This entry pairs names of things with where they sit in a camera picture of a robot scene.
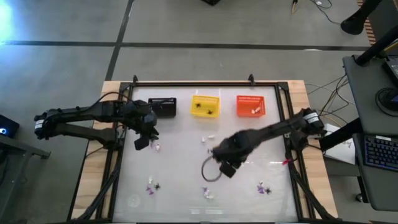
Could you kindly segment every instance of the keyboard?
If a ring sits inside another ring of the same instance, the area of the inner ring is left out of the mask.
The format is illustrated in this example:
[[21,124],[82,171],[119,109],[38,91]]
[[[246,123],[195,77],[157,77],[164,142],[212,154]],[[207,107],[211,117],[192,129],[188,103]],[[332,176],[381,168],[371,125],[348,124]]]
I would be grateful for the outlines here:
[[398,142],[365,136],[365,164],[398,172]]

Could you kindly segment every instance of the wooden board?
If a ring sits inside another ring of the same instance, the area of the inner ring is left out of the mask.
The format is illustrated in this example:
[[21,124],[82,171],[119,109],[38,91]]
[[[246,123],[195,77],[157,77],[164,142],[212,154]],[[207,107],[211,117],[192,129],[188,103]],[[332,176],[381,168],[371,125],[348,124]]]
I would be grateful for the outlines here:
[[[200,83],[200,82],[209,82],[209,81],[194,81],[194,82]],[[214,81],[214,83],[217,82],[247,82],[247,81]],[[258,81],[258,82],[276,82],[276,81],[273,80],[273,81]],[[304,81],[288,80],[282,82],[289,83],[290,97],[292,99],[294,113],[298,113],[302,108],[310,107]],[[119,86],[120,86],[120,81],[104,82],[101,95],[110,91],[119,91]],[[116,100],[117,98],[118,96],[116,94],[112,94],[106,96],[103,100]],[[282,102],[282,104],[284,104],[285,115],[286,117],[288,117],[286,102],[284,101]],[[94,122],[93,128],[103,129],[103,128],[109,128],[111,126],[112,124]],[[315,140],[310,140],[310,144],[319,146],[319,142]],[[88,145],[87,153],[90,153],[99,147],[101,147],[101,145],[98,142],[92,141]],[[333,195],[331,192],[329,178],[326,173],[326,167],[323,161],[322,152],[319,149],[309,147],[303,151],[303,156],[304,156],[304,162],[305,162],[305,167],[311,191],[315,194],[316,198],[326,208],[326,210],[334,217],[337,217],[338,214],[336,211],[335,201],[333,199]],[[101,187],[101,181],[103,178],[105,160],[106,160],[105,150],[100,150],[92,154],[90,157],[88,157],[85,160],[83,164],[83,170],[81,173],[75,204],[73,206],[72,218],[79,217],[85,211],[87,206],[90,205],[90,203],[93,201],[93,199],[99,192]],[[104,209],[103,209],[103,217],[106,217],[108,214],[109,196],[110,196],[110,191],[107,193],[106,196]],[[304,217],[308,217],[308,210],[306,209],[307,206],[306,206],[305,196],[301,190],[300,190],[300,200],[303,207]]]

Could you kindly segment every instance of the paper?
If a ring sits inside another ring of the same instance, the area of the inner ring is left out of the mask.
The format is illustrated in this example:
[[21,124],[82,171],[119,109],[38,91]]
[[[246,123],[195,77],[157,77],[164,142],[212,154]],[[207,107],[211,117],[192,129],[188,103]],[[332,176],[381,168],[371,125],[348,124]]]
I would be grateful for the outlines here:
[[[329,135],[339,130],[339,128],[331,124],[326,124],[325,130],[328,131],[326,135]],[[344,141],[337,146],[327,150],[325,156],[341,162],[347,162],[349,164],[355,165],[355,146],[353,139]]]

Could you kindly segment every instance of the concrete floor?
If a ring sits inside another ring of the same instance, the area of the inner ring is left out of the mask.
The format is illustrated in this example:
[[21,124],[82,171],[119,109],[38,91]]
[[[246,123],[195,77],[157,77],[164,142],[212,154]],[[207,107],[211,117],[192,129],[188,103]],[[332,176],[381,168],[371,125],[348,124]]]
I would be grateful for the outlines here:
[[[358,8],[355,0],[331,1],[334,6],[327,13],[337,22]],[[0,22],[7,22],[0,24],[0,40],[115,42],[127,2],[0,0],[2,12],[9,12],[9,16],[0,16]],[[216,7],[199,0],[135,0],[124,41],[369,45],[365,34],[345,34],[311,2],[299,3],[298,11],[291,15],[290,0],[222,0]],[[16,205],[16,220],[48,223],[66,219],[87,141],[70,137],[39,141],[33,133],[33,117],[50,108],[94,102],[112,52],[113,47],[0,45],[0,93],[9,96],[0,98],[0,114],[21,124],[18,140],[52,151],[47,161],[32,159],[28,182]],[[253,73],[258,80],[298,79],[322,85],[342,76],[342,57],[360,53],[123,47],[112,79],[132,80],[135,74],[140,80],[242,80]],[[307,90],[314,88],[307,85]],[[348,86],[340,93],[353,100]],[[321,108],[329,94],[318,90],[309,95],[312,108]],[[331,110],[342,105],[336,100]],[[351,105],[337,115],[347,121],[358,117]],[[356,178],[330,177],[330,183],[340,218],[357,222],[398,219],[398,213],[377,212],[354,202],[353,194],[359,192]]]

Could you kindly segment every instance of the red basket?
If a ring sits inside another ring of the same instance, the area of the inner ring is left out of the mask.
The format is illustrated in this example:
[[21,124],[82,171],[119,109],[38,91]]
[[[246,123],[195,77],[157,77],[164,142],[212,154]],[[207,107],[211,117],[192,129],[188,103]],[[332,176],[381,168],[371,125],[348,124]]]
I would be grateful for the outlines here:
[[236,96],[236,114],[238,116],[257,118],[265,113],[266,104],[263,96]]

